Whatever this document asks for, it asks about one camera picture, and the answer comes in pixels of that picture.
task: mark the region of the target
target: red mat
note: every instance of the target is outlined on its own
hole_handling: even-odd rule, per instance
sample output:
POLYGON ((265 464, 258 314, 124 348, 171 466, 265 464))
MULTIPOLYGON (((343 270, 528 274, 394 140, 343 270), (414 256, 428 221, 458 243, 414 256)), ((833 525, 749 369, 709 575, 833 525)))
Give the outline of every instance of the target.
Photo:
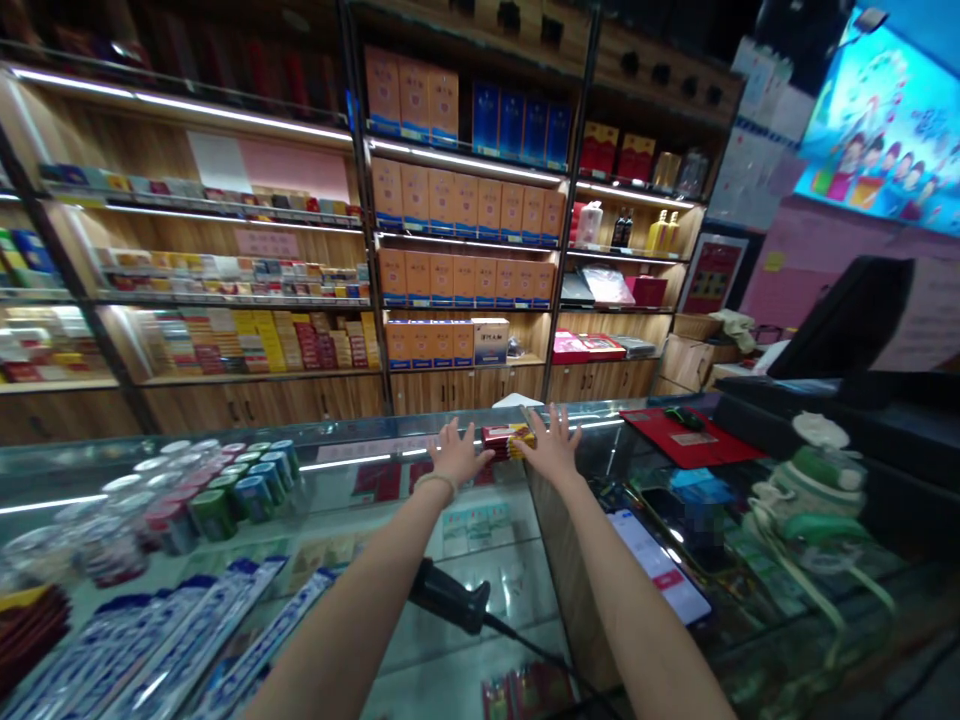
POLYGON ((684 470, 766 457, 766 453, 721 430, 696 410, 691 412, 703 420, 703 429, 698 432, 665 416, 664 409, 624 410, 620 416, 646 435, 684 470))

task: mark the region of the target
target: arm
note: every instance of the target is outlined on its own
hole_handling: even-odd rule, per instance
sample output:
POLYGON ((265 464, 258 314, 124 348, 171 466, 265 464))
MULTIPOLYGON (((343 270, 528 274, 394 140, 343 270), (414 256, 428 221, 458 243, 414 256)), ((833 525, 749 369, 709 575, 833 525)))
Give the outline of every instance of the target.
MULTIPOLYGON (((430 447, 434 472, 457 487, 493 456, 475 455, 473 423, 460 439, 457 420, 430 447)), ((442 479, 417 487, 363 554, 323 596, 247 708, 246 720, 360 717, 393 629, 440 513, 453 499, 442 479)))
POLYGON ((557 490, 563 500, 590 579, 600 621, 639 720, 735 720, 733 710, 699 648, 660 591, 617 535, 577 473, 566 409, 560 421, 550 408, 547 433, 531 422, 537 448, 514 447, 557 490))

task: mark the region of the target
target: hand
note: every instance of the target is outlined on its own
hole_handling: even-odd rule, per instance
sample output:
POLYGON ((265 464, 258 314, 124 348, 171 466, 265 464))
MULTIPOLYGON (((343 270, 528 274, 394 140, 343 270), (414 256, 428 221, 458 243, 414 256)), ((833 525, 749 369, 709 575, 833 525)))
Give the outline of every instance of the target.
POLYGON ((517 448, 534 469, 543 475, 557 490, 559 485, 568 478, 579 477, 574 453, 583 431, 577 431, 571 437, 570 419, 567 409, 563 409, 560 419, 557 419, 557 407, 550 405, 550 432, 543 424, 540 416, 533 412, 525 412, 528 422, 537 436, 537 449, 533 450, 520 439, 511 438, 513 447, 517 448))
POLYGON ((473 449, 473 423, 467 427, 463 438, 460 437, 459 423, 460 418, 454 418, 440 428, 439 447, 433 447, 432 442, 428 447, 433 458, 433 471, 452 480, 458 488, 480 472, 494 456, 493 450, 484 450, 477 455, 473 449))

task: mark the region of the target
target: wall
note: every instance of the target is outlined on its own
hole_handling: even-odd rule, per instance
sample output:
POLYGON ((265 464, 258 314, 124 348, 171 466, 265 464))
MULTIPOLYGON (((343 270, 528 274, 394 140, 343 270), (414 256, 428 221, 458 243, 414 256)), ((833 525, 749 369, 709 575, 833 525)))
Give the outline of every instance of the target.
POLYGON ((794 195, 777 211, 739 310, 758 325, 796 328, 859 255, 960 261, 960 239, 794 195))

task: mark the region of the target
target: cash register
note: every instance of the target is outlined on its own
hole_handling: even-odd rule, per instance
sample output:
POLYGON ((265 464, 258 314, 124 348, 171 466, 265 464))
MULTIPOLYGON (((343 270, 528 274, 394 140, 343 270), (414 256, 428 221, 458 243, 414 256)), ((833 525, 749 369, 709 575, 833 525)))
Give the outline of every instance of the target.
MULTIPOLYGON (((862 453, 870 470, 862 519, 871 530, 909 527, 924 540, 958 547, 960 533, 953 528, 960 521, 960 376, 922 364, 910 372, 874 369, 891 343, 902 347, 911 328, 901 321, 917 317, 918 299, 949 299, 949 291, 938 296, 915 287, 915 280, 927 282, 918 274, 918 262, 935 261, 857 258, 767 376, 717 382, 723 394, 713 419, 783 460, 802 443, 792 418, 801 411, 825 415, 847 431, 851 450, 862 453), (914 292, 920 294, 908 312, 914 292)), ((960 280, 955 268, 952 272, 954 282, 960 280)), ((941 319, 951 312, 929 310, 941 319)), ((944 344, 947 337, 949 347, 949 323, 939 330, 938 341, 944 344)), ((958 352, 960 344, 953 351, 958 352)))

